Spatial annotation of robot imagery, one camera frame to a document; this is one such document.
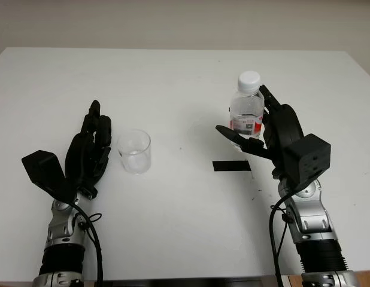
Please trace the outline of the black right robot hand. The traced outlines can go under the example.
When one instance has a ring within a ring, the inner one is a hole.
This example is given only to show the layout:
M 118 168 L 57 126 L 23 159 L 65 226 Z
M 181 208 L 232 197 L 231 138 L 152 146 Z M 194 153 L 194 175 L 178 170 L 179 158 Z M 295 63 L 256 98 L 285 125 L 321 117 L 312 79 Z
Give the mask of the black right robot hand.
M 271 160 L 275 166 L 273 177 L 287 177 L 297 185 L 301 181 L 299 160 L 286 160 L 286 148 L 304 137 L 297 115 L 291 106 L 280 104 L 265 85 L 260 86 L 259 91 L 265 103 L 263 141 L 245 139 L 238 132 L 221 125 L 217 125 L 216 130 L 238 144 L 242 152 Z

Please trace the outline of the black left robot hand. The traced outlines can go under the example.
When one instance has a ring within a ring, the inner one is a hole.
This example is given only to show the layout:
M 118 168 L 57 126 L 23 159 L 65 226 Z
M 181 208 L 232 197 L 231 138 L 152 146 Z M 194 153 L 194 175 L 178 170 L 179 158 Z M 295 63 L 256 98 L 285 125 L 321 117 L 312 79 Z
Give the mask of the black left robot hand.
M 65 158 L 67 180 L 89 200 L 98 195 L 95 185 L 105 173 L 110 151 L 111 119 L 101 114 L 100 103 L 94 100 Z

